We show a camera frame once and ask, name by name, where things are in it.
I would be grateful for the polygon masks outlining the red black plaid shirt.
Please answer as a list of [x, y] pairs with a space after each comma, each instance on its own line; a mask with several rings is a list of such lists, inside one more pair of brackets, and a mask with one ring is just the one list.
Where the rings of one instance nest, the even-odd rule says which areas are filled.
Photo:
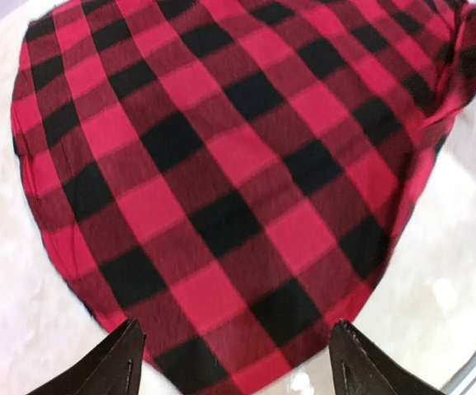
[[12, 133], [100, 325], [246, 394], [358, 315], [475, 95], [466, 1], [70, 1], [28, 26]]

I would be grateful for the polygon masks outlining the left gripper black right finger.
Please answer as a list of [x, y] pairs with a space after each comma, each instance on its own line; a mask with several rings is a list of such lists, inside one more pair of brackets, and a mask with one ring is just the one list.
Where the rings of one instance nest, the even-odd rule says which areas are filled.
[[396, 364], [346, 320], [333, 327], [329, 352], [336, 394], [442, 395]]

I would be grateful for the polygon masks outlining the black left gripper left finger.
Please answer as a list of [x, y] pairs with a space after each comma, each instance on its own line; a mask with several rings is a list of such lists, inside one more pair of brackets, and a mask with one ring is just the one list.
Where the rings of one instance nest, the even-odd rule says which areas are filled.
[[137, 395], [146, 335], [128, 319], [70, 369], [29, 395]]

